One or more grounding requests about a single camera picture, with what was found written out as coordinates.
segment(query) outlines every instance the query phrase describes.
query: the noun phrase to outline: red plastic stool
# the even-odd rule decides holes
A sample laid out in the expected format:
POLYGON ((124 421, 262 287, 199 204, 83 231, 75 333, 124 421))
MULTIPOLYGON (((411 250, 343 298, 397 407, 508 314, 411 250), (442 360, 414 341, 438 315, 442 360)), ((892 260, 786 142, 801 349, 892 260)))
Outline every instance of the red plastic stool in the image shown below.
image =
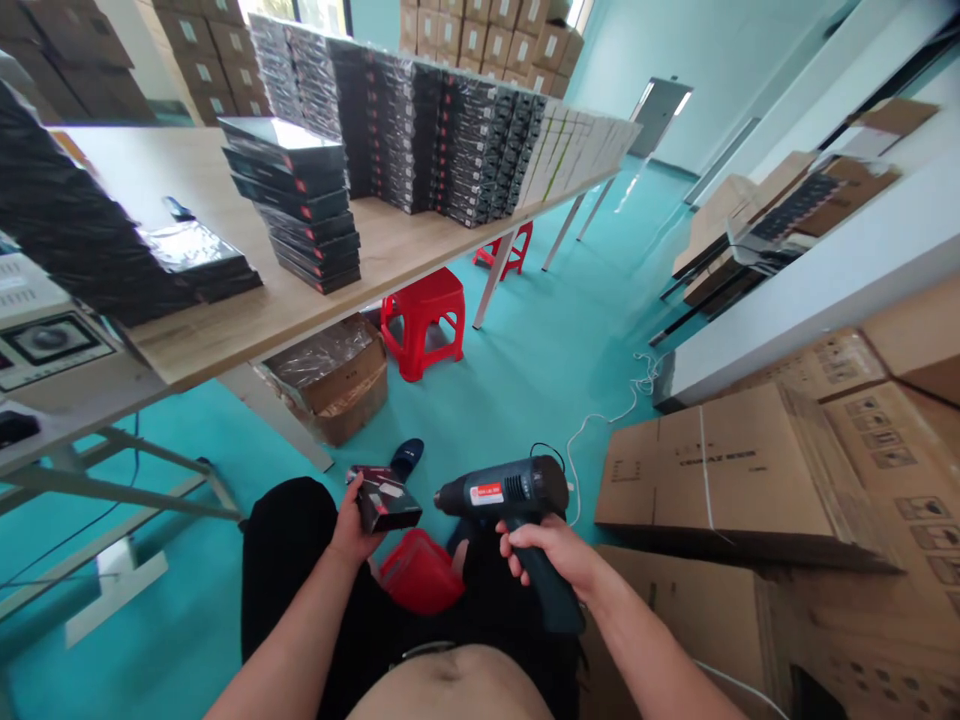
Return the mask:
POLYGON ((423 371, 435 362, 453 357, 463 359, 463 331, 466 327, 466 308, 463 285, 457 276, 443 268, 387 295, 380 310, 380 329, 383 340, 400 365, 400 376, 407 382, 417 382, 423 371), (403 347, 390 333, 390 321, 403 317, 403 347), (454 340, 433 352, 426 352, 427 330, 443 318, 456 331, 454 340))
MULTIPOLYGON (((510 258, 507 260, 507 264, 503 268, 503 273, 500 275, 500 280, 506 278, 507 271, 513 270, 514 268, 517 270, 517 275, 523 275, 523 260, 525 257, 527 257, 527 248, 530 247, 530 238, 533 237, 532 220, 520 226, 520 229, 517 230, 517 240, 520 239, 521 235, 526 235, 526 239, 523 241, 523 245, 520 247, 517 247, 517 242, 514 241, 513 247, 510 248, 510 258)), ((500 250, 500 240, 503 240, 503 238, 494 240, 489 245, 484 245, 482 248, 477 250, 477 254, 473 256, 473 264, 476 265, 477 260, 483 260, 488 265, 493 266, 493 261, 497 256, 497 251, 500 250)))
POLYGON ((380 567, 380 584, 400 607, 418 615, 436 615, 463 595, 463 581, 447 551, 414 528, 380 567))

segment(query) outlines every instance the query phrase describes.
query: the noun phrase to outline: wooden table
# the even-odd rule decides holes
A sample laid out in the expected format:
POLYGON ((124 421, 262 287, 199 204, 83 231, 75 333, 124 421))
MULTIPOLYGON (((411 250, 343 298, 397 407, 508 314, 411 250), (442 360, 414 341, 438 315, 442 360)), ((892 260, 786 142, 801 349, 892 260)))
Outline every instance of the wooden table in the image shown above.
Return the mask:
POLYGON ((609 189, 617 173, 612 169, 555 200, 527 206, 512 217, 472 230, 437 213, 406 215, 375 198, 352 201, 350 209, 362 245, 363 279, 324 296, 277 264, 263 221, 230 179, 220 151, 224 144, 220 130, 70 128, 69 135, 131 217, 148 229, 171 224, 161 197, 172 195, 239 248, 263 278, 264 287, 257 290, 134 328, 130 338, 136 348, 174 391, 220 378, 322 470, 332 464, 330 458, 253 376, 248 363, 269 357, 461 255, 504 237, 473 323, 479 328, 516 229, 577 198, 550 252, 549 264, 583 196, 601 182, 607 181, 605 190, 609 189))

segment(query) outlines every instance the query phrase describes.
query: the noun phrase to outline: shoe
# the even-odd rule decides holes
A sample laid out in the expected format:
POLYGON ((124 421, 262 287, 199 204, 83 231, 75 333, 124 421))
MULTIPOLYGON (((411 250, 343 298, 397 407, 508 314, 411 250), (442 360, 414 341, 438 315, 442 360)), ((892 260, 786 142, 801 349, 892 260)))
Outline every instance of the shoe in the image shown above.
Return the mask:
POLYGON ((397 476, 397 480, 405 483, 417 463, 420 462, 422 455, 423 440, 420 438, 412 438, 401 444, 393 454, 393 460, 390 461, 390 469, 397 476))

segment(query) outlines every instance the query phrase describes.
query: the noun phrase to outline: teal floor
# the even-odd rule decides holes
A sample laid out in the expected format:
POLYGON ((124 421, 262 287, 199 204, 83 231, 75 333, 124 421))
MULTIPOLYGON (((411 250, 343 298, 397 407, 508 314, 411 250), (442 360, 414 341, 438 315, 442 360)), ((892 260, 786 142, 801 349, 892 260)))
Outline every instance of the teal floor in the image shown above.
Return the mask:
MULTIPOLYGON (((453 520, 429 507, 441 484, 525 457, 537 441, 563 451, 585 415, 612 417, 629 407, 629 380, 646 370, 633 354, 650 352, 649 337, 678 313, 657 295, 685 245, 690 217, 680 205, 688 179, 652 165, 638 177, 639 171, 628 158, 578 243, 576 231, 599 191, 587 197, 549 273, 540 265, 569 206, 536 221, 524 274, 510 274, 500 285, 481 331, 467 329, 463 361, 434 366, 416 384, 404 382, 391 364, 386 407, 332 453, 336 465, 323 480, 336 498, 351 464, 388 461, 402 440, 421 437, 426 451, 410 487, 425 506, 421 527, 442 541, 453 520)), ((468 258, 451 269, 463 281, 472 319, 487 271, 468 258)), ((699 326, 690 323, 683 336, 699 326)), ((654 415, 642 398, 621 425, 654 415)), ((119 425, 132 429, 133 419, 119 425)), ((319 477, 216 382, 147 408, 140 429, 176 452, 210 458, 245 510, 282 480, 319 477)), ((594 420, 573 447, 583 490, 577 530, 592 542, 602 539, 592 519, 610 432, 594 420)), ((127 483, 132 470, 133 458, 123 454, 95 474, 127 483)), ((144 458, 137 485, 167 489, 188 475, 144 458)), ((106 507, 51 495, 0 517, 0 583, 106 507)), ((20 579, 36 577, 136 510, 118 508, 20 579)), ((391 538, 391 546, 398 539, 391 538)), ((19 720, 198 718, 238 669, 237 528, 167 513, 138 532, 135 545, 141 559, 162 548, 169 571, 73 649, 65 650, 64 622, 96 597, 95 580, 61 585, 0 623, 0 687, 6 683, 19 720)), ((10 592, 0 590, 0 599, 10 592)))

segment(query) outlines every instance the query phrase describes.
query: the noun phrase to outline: person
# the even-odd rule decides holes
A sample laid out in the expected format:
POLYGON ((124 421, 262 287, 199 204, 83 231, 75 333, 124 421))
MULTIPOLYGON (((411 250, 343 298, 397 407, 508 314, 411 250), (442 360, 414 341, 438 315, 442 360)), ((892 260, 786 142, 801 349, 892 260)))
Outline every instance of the person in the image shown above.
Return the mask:
POLYGON ((528 547, 542 548, 587 606, 644 718, 743 718, 555 515, 509 534, 502 522, 479 529, 465 546, 460 600, 433 617, 400 608, 370 569, 383 536, 361 529, 361 482, 350 484, 339 513, 308 477, 254 506, 243 543, 243 666, 210 720, 574 720, 579 641, 542 629, 513 553, 528 547))

